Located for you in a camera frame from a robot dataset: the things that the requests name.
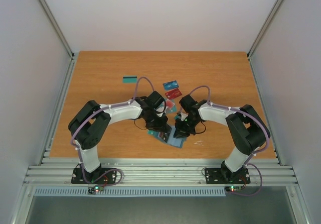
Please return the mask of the teal leather card holder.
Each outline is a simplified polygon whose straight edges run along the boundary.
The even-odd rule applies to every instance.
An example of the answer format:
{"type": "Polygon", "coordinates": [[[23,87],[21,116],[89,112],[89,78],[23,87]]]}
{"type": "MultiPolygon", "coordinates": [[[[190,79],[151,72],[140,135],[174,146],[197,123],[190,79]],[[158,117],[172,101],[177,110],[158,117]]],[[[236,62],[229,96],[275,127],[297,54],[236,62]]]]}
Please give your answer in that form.
{"type": "Polygon", "coordinates": [[[171,132],[170,138],[167,143],[161,141],[157,136],[153,136],[153,137],[155,137],[157,140],[161,141],[164,144],[167,144],[167,145],[170,145],[170,146],[173,146],[176,148],[182,148],[183,144],[187,138],[175,138],[174,137],[175,130],[176,130],[175,126],[170,126],[170,125],[167,126],[166,132],[168,132],[168,131],[171,132]]]}

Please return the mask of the black VIP card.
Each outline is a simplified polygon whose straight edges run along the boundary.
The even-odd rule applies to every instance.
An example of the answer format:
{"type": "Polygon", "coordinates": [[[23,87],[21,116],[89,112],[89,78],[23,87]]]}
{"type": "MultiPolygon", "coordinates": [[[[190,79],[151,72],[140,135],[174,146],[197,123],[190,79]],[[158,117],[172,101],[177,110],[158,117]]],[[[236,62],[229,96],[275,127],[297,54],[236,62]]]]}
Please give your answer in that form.
{"type": "Polygon", "coordinates": [[[159,134],[158,134],[157,137],[158,137],[161,141],[167,143],[168,140],[169,140],[169,138],[170,138],[170,134],[171,134],[170,131],[168,131],[168,132],[159,132],[159,134]]]}

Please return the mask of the teal card with signature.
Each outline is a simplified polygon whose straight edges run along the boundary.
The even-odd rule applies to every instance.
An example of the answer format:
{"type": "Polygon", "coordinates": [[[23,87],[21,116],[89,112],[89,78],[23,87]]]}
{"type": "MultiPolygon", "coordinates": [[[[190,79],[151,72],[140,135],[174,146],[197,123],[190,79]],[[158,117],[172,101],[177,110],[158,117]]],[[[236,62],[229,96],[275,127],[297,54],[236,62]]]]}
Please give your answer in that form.
{"type": "Polygon", "coordinates": [[[157,136],[157,135],[158,135],[158,132],[152,131],[152,130],[148,130],[147,133],[148,133],[149,135],[152,135],[152,136],[157,136]]]}

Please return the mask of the teal card black stripe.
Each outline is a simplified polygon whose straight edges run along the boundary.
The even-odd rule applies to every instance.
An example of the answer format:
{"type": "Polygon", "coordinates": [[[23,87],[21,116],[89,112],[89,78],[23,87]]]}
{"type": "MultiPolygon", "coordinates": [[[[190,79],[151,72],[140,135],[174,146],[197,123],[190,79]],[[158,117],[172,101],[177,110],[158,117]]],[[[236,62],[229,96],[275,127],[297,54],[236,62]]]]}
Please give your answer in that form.
{"type": "Polygon", "coordinates": [[[137,83],[137,76],[124,76],[122,82],[126,84],[137,83]]]}

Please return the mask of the white card red circle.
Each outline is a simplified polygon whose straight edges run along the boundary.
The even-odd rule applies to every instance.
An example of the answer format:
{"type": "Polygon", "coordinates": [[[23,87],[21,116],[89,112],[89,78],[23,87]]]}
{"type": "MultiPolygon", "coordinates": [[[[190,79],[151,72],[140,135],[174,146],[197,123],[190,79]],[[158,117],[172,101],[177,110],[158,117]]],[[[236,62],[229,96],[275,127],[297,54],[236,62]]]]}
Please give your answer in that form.
{"type": "Polygon", "coordinates": [[[166,111],[171,111],[175,107],[175,103],[170,99],[166,100],[166,111]]]}

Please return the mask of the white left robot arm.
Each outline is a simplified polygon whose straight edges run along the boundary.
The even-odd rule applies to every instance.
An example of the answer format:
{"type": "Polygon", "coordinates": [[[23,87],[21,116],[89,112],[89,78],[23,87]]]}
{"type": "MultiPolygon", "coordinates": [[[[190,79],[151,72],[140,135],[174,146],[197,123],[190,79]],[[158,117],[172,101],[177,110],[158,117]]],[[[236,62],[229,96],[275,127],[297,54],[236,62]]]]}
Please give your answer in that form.
{"type": "Polygon", "coordinates": [[[100,179],[97,145],[110,125],[143,119],[148,130],[167,132],[170,126],[167,124],[166,107],[166,100],[157,91],[115,104],[88,101],[68,125],[70,143],[78,152],[83,177],[90,183],[100,179]]]}

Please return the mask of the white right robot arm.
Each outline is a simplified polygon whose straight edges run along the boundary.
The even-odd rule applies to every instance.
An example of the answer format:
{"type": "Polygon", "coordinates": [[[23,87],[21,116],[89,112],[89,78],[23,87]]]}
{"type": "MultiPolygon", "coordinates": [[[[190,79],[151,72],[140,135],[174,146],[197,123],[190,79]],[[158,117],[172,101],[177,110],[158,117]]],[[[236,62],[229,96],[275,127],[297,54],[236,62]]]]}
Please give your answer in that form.
{"type": "Polygon", "coordinates": [[[236,108],[206,100],[196,102],[189,94],[180,100],[180,105],[186,114],[178,114],[175,138],[196,135],[196,125],[206,121],[228,127],[235,147],[221,164],[221,176],[227,182],[238,178],[250,158],[260,151],[264,143],[269,143],[270,132],[251,105],[236,108]]]}

